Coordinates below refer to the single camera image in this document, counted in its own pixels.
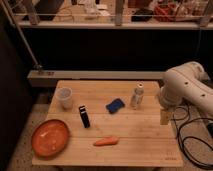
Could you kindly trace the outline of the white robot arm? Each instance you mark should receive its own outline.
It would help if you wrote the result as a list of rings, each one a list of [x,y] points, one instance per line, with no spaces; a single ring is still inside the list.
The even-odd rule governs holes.
[[[172,111],[182,99],[213,116],[213,89],[201,82],[204,75],[204,68],[198,62],[187,62],[164,73],[164,85],[157,94],[161,125],[168,124]]]

